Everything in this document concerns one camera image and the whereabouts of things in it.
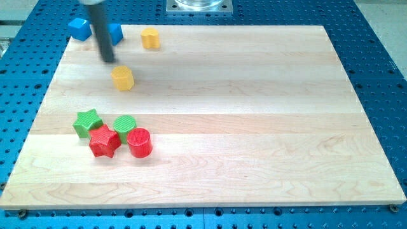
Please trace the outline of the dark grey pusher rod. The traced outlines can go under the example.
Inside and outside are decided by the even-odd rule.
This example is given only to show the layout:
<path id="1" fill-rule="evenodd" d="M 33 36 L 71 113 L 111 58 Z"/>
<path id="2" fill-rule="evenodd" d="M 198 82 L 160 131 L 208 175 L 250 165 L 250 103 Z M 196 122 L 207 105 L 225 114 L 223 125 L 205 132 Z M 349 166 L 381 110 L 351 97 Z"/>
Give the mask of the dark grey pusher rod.
<path id="1" fill-rule="evenodd" d="M 114 52 L 107 26 L 104 3 L 86 3 L 86 9 L 93 25 L 100 56 L 106 63 L 114 62 Z"/>

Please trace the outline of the silver rod holder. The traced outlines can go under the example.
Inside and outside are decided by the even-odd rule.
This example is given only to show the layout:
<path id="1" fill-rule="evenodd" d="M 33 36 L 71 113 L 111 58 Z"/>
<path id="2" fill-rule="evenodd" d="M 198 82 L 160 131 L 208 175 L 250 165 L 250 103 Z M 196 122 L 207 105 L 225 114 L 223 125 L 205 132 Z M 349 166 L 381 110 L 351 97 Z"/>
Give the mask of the silver rod holder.
<path id="1" fill-rule="evenodd" d="M 103 3 L 104 0 L 79 0 L 79 2 L 84 5 L 96 5 Z"/>

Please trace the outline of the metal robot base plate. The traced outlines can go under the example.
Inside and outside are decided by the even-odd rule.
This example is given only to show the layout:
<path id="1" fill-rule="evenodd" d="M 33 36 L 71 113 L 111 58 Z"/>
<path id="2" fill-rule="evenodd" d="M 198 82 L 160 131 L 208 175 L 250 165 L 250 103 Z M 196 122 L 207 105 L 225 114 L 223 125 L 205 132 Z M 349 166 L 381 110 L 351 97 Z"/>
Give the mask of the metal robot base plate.
<path id="1" fill-rule="evenodd" d="M 232 13 L 232 0 L 166 0 L 167 13 Z"/>

